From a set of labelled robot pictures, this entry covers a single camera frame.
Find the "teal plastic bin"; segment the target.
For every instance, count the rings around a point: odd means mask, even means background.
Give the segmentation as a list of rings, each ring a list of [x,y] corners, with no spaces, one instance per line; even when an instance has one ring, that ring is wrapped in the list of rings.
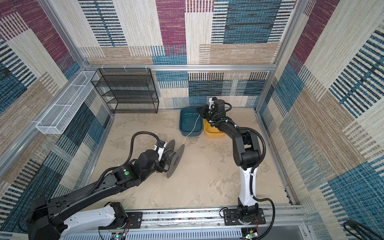
[[[198,137],[203,131],[203,119],[197,108],[183,108],[180,111],[179,130],[185,137]]]

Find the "yellow plastic bin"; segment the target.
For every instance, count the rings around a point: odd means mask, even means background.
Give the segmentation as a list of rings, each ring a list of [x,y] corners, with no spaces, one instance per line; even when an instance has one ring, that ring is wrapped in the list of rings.
[[[226,134],[219,131],[216,127],[211,127],[211,124],[204,119],[204,132],[209,138],[222,138]]]

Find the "dark grey spool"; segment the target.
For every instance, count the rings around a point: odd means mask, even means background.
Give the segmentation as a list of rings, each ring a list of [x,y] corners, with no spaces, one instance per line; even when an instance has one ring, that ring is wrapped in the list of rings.
[[[175,144],[175,140],[169,141],[166,145],[165,151],[163,152],[163,159],[165,160],[166,165],[169,167],[166,171],[168,179],[175,172],[185,150],[185,145],[181,145],[180,148],[175,151]]]

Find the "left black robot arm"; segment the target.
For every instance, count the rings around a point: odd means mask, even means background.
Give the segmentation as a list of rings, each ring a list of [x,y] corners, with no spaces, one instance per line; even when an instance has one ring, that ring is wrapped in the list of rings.
[[[150,135],[157,140],[154,149],[141,153],[139,158],[131,157],[117,167],[106,169],[99,179],[70,194],[46,200],[40,196],[31,204],[27,214],[27,233],[30,240],[62,240],[68,235],[92,228],[123,228],[128,216],[121,203],[113,202],[96,210],[85,208],[109,196],[139,186],[160,166],[160,160],[167,143],[151,132],[134,134]]]

